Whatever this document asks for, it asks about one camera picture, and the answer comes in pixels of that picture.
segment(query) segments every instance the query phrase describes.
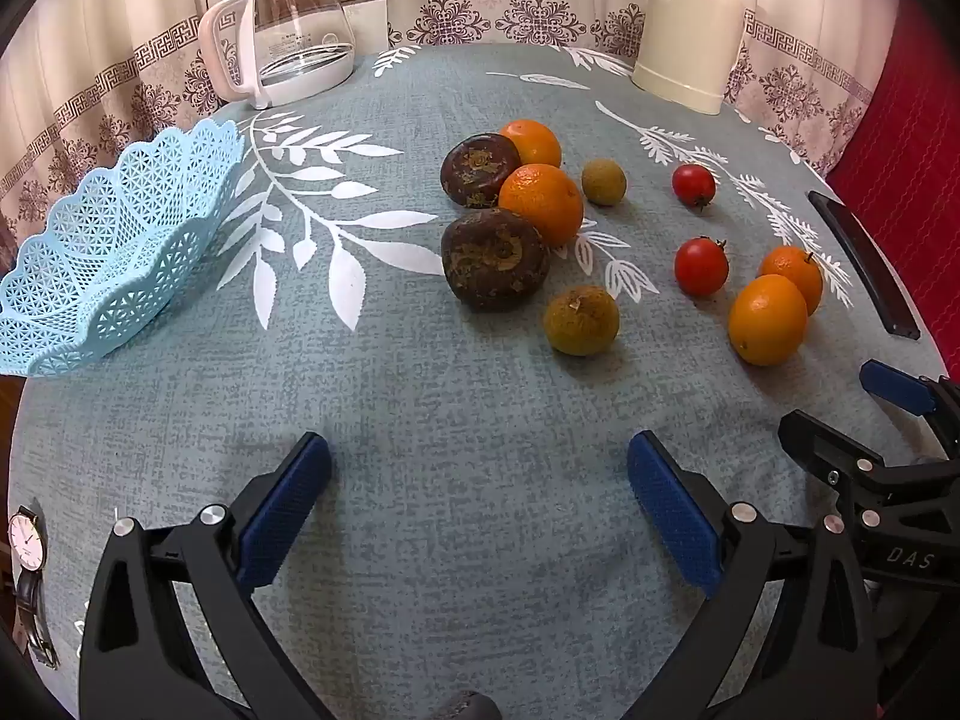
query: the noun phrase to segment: table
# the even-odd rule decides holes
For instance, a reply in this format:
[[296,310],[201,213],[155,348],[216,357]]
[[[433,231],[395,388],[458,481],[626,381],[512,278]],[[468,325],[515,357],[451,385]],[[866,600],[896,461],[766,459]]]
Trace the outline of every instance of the table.
[[[67,704],[114,518],[189,521],[305,430],[330,442],[334,482],[254,600],[344,720],[423,717],[460,688],[508,720],[620,717],[702,600],[627,484],[641,429],[728,499],[800,524],[829,503],[779,450],[784,413],[807,410],[891,461],[929,442],[857,384],[870,357],[942,373],[928,333],[884,331],[805,198],[829,188],[731,108],[704,117],[666,103],[584,49],[399,47],[318,97],[217,117],[241,122],[256,149],[186,290],[107,359],[24,391],[10,507],[46,517],[64,664],[40,673]],[[570,175],[613,157],[630,189],[616,208],[587,207],[580,241],[528,305],[472,314],[436,253],[462,211],[440,189],[440,161],[517,118],[557,133]],[[680,158],[720,176],[702,214],[670,191]],[[698,235],[728,241],[731,277],[694,302],[672,264]],[[726,315],[781,237],[822,247],[829,289],[800,353],[760,370],[734,354]],[[583,283],[617,293],[620,336],[595,359],[560,357],[541,313]],[[726,690],[775,600],[764,597]],[[195,600],[184,603],[213,682],[236,697]]]

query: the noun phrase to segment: watch face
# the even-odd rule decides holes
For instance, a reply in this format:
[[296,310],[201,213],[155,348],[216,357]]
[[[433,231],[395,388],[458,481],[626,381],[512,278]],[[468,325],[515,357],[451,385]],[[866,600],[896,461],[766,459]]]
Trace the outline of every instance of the watch face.
[[13,514],[8,535],[20,565],[29,571],[40,571],[43,566],[43,542],[40,540],[40,531],[30,522],[30,518]]

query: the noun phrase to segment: white thermos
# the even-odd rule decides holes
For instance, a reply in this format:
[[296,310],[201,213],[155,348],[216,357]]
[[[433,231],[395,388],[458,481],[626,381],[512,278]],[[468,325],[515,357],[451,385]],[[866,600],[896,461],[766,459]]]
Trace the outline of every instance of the white thermos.
[[742,0],[649,0],[634,84],[695,111],[719,113],[744,16]]

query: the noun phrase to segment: wristwatch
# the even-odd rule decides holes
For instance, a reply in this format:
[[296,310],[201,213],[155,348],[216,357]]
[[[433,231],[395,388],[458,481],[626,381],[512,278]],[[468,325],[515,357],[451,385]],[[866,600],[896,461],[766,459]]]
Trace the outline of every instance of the wristwatch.
[[47,627],[40,603],[40,581],[47,560],[47,550],[40,533],[40,518],[21,506],[10,518],[7,534],[22,569],[16,582],[16,608],[27,632],[27,642],[41,664],[56,668],[56,652],[45,635]]

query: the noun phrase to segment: red cushion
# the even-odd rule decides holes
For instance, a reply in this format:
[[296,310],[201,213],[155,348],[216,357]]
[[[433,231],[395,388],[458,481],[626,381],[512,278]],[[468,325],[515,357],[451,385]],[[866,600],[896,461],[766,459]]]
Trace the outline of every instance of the red cushion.
[[914,0],[901,0],[874,99],[829,184],[893,263],[960,378],[960,70]]

